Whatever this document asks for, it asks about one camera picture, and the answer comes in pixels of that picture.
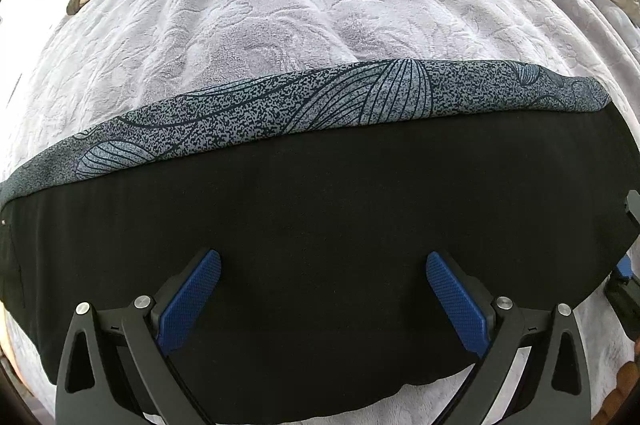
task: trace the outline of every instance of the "black fabric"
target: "black fabric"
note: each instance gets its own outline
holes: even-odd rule
[[[521,307],[575,307],[638,235],[631,189],[640,158],[613,104],[271,138],[10,202],[20,275],[4,283],[21,279],[24,307],[15,286],[4,302],[55,381],[80,301],[127,305],[210,246],[222,278],[172,355],[197,400],[217,423],[333,415],[474,361],[430,251]]]

